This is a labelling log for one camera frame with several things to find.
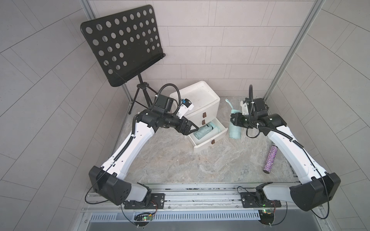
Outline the left circuit board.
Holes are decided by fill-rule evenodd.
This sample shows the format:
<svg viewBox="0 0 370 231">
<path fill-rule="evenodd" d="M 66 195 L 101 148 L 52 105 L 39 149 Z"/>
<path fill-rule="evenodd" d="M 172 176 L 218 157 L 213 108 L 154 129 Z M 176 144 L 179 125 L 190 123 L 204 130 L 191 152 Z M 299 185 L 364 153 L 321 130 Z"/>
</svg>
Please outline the left circuit board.
<svg viewBox="0 0 370 231">
<path fill-rule="evenodd" d="M 134 225 L 137 227 L 144 227 L 149 224 L 154 218 L 153 213 L 140 213 L 134 216 Z"/>
</svg>

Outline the white three-drawer cabinet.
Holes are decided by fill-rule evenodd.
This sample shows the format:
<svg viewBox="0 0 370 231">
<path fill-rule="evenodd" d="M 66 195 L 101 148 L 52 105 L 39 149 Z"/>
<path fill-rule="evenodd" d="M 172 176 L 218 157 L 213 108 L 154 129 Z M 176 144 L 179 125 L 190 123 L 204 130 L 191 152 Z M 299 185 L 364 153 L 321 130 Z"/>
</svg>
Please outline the white three-drawer cabinet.
<svg viewBox="0 0 370 231">
<path fill-rule="evenodd" d="M 217 141 L 225 137 L 228 128 L 224 127 L 216 118 L 220 97 L 205 81 L 199 81 L 181 89 L 180 95 L 182 99 L 189 99 L 194 105 L 194 108 L 185 114 L 188 120 L 192 121 L 199 128 L 209 122 L 213 122 L 221 129 L 219 133 L 209 133 L 200 140 L 194 136 L 194 133 L 188 135 L 188 139 L 194 146 L 195 153 L 213 146 Z"/>
</svg>

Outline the right circuit board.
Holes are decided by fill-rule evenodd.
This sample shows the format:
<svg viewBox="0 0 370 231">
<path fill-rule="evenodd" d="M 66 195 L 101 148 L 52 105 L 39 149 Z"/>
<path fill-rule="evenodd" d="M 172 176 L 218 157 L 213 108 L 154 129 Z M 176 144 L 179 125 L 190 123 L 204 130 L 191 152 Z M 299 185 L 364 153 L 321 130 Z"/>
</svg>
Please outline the right circuit board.
<svg viewBox="0 0 370 231">
<path fill-rule="evenodd" d="M 271 226 L 275 220 L 274 212 L 270 210 L 259 210 L 259 222 L 263 225 Z"/>
</svg>

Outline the purple glitter bottle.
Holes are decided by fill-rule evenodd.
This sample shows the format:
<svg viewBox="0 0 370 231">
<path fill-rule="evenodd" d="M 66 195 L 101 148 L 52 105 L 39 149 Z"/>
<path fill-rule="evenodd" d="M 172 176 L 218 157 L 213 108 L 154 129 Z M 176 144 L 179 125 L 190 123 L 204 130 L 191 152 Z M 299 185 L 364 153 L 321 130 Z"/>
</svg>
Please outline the purple glitter bottle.
<svg viewBox="0 0 370 231">
<path fill-rule="evenodd" d="M 266 158 L 265 166 L 263 168 L 264 173 L 269 174 L 271 172 L 277 152 L 278 152 L 278 147 L 275 144 L 273 144 Z"/>
</svg>

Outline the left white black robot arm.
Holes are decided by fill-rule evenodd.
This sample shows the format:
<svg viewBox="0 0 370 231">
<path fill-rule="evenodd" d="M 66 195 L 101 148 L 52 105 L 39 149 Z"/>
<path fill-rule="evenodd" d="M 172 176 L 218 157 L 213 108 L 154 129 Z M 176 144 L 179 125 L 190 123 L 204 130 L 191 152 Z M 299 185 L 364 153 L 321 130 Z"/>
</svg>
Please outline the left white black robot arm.
<svg viewBox="0 0 370 231">
<path fill-rule="evenodd" d="M 118 150 L 100 167 L 89 171 L 92 190 L 115 205 L 125 202 L 146 208 L 151 203 L 151 189 L 142 184 L 125 181 L 127 172 L 144 147 L 159 128 L 174 128 L 178 133 L 190 135 L 199 128 L 186 117 L 144 110 L 133 118 L 132 131 Z"/>
</svg>

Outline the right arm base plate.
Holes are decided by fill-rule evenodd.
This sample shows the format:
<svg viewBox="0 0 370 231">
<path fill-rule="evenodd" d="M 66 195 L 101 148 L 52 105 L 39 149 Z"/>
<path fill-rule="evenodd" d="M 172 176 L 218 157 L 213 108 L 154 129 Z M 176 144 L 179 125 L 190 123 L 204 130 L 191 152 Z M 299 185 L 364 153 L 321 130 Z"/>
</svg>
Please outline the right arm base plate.
<svg viewBox="0 0 370 231">
<path fill-rule="evenodd" d="M 241 202 L 243 208 L 280 208 L 281 202 L 278 200 L 268 200 L 265 196 L 256 195 L 254 192 L 241 192 Z"/>
</svg>

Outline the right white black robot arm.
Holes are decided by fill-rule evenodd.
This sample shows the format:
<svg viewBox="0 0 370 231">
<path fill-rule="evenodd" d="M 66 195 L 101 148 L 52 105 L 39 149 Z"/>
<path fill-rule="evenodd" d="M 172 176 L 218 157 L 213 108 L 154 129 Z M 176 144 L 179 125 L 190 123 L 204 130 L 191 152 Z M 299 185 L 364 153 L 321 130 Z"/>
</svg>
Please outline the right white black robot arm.
<svg viewBox="0 0 370 231">
<path fill-rule="evenodd" d="M 237 127 L 257 129 L 268 137 L 285 156 L 296 173 L 296 186 L 264 183 L 256 187 L 258 204 L 264 199 L 295 203 L 301 210 L 310 211 L 329 203 L 339 185 L 336 173 L 329 173 L 318 164 L 296 140 L 287 123 L 278 114 L 269 114 L 262 98 L 241 101 L 242 112 L 232 113 L 230 121 Z"/>
</svg>

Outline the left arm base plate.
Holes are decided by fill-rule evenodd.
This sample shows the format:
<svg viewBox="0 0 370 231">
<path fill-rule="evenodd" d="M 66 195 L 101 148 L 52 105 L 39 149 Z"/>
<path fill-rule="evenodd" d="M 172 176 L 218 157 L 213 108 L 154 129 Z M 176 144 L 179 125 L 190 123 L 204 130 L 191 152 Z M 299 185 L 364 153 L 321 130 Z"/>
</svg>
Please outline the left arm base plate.
<svg viewBox="0 0 370 231">
<path fill-rule="evenodd" d="M 150 196 L 146 196 L 143 201 L 125 201 L 124 209 L 163 209 L 164 202 L 164 193 L 151 193 Z"/>
</svg>

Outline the aluminium mounting rail frame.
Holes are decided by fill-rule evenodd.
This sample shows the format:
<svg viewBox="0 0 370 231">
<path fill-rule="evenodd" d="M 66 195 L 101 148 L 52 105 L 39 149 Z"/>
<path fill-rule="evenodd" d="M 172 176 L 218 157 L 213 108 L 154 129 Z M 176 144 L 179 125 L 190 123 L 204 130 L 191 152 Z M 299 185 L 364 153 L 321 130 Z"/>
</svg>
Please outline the aluminium mounting rail frame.
<svg viewBox="0 0 370 231">
<path fill-rule="evenodd" d="M 163 209 L 129 209 L 107 202 L 96 193 L 80 210 L 74 231 L 332 231 L 326 210 L 319 206 L 302 211 L 291 202 L 280 208 L 243 208 L 240 192 L 255 192 L 255 183 L 161 183 L 151 184 L 153 193 L 164 193 Z M 275 214 L 271 226 L 259 222 L 259 210 Z M 153 213 L 144 227 L 134 216 Z"/>
</svg>

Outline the circuit board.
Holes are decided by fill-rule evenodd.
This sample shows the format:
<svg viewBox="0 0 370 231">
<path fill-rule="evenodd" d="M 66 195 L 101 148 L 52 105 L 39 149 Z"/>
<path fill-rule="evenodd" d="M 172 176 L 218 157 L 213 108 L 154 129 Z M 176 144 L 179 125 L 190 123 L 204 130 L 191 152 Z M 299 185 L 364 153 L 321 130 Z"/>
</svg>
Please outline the circuit board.
<svg viewBox="0 0 370 231">
<path fill-rule="evenodd" d="M 259 210 L 259 222 L 263 225 L 271 226 L 275 220 L 274 212 L 270 210 Z"/>
<path fill-rule="evenodd" d="M 153 213 L 140 213 L 134 216 L 134 225 L 137 227 L 144 227 L 149 224 L 154 218 Z"/>
</svg>

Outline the black perforated music stand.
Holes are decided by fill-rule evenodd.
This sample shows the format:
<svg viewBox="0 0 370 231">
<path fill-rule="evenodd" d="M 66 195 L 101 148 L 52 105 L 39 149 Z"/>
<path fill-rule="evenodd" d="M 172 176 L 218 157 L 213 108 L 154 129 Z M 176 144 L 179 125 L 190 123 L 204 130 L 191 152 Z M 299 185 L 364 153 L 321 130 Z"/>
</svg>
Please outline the black perforated music stand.
<svg viewBox="0 0 370 231">
<path fill-rule="evenodd" d="M 134 77 L 147 104 L 153 103 L 141 74 L 165 57 L 152 5 L 83 22 L 80 26 L 109 83 L 120 87 Z"/>
</svg>

